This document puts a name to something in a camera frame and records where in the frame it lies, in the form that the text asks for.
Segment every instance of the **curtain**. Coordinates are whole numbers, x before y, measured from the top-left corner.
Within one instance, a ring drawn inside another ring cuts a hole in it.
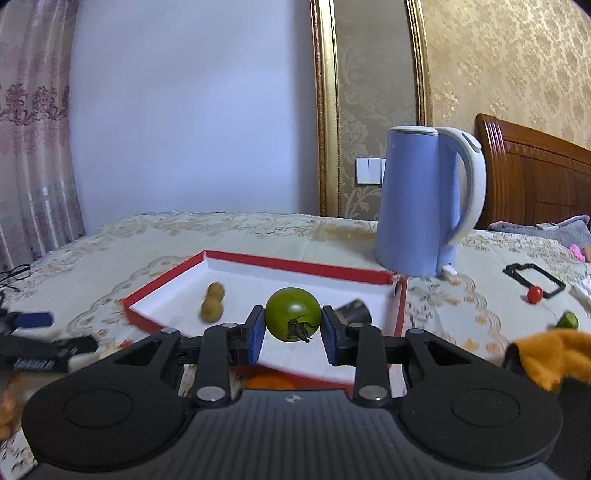
[[[0,12],[0,271],[85,234],[70,157],[70,51],[78,0]]]

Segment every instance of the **gold picture frame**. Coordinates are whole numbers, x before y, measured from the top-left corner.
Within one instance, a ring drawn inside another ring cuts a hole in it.
[[[310,0],[316,67],[320,215],[339,217],[341,159],[339,132],[339,75],[333,0]],[[433,121],[427,44],[420,0],[405,0],[413,49],[417,124]]]

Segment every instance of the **cherry tomato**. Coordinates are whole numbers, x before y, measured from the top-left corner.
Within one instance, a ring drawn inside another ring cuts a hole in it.
[[[532,285],[527,291],[527,301],[529,303],[538,303],[544,298],[544,292],[538,285]]]

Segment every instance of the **light blue kettle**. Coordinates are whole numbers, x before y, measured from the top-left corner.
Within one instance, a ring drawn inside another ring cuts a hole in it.
[[[466,167],[460,214],[459,154]],[[396,127],[388,132],[375,258],[417,277],[453,265],[458,242],[474,228],[486,193],[482,147],[457,128]]]

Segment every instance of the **patterned wallpaper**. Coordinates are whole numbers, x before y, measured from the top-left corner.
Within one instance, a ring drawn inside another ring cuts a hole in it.
[[[591,149],[591,17],[572,0],[422,0],[433,123],[489,113]]]
[[[376,219],[379,186],[355,185],[357,157],[383,157],[386,134],[416,123],[404,0],[334,0],[339,69],[341,216]]]

